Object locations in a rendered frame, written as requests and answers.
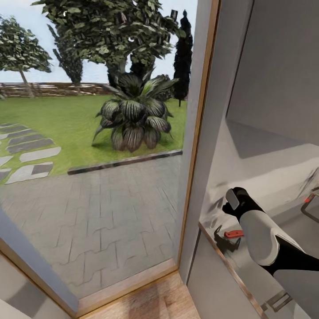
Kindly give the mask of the parer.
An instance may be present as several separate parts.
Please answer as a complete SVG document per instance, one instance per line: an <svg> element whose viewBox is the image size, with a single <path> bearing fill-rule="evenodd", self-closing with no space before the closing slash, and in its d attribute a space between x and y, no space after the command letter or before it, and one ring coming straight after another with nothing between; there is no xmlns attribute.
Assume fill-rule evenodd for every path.
<svg viewBox="0 0 319 319"><path fill-rule="evenodd" d="M239 237L242 236L243 234L243 230L235 230L235 231L230 231L230 232L225 232L225 236L227 238L232 238L232 237Z"/></svg>

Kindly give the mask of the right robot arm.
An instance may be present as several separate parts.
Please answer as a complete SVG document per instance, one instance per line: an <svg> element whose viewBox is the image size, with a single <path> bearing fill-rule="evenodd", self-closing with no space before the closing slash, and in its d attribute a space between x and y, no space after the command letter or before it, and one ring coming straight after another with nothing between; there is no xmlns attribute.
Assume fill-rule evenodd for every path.
<svg viewBox="0 0 319 319"><path fill-rule="evenodd" d="M311 319L319 319L319 259L305 254L246 190L230 188L226 199L222 210L238 219L250 257L277 280Z"/></svg>

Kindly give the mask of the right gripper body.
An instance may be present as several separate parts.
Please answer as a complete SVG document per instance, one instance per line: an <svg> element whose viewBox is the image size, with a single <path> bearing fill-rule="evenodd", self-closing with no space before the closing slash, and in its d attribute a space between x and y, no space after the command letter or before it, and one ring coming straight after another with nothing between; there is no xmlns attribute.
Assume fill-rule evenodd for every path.
<svg viewBox="0 0 319 319"><path fill-rule="evenodd" d="M224 212L227 213L227 214L230 214L230 215L233 215L233 216L236 216L230 206L230 204L227 202L226 205L225 205L225 209L224 209Z"/></svg>

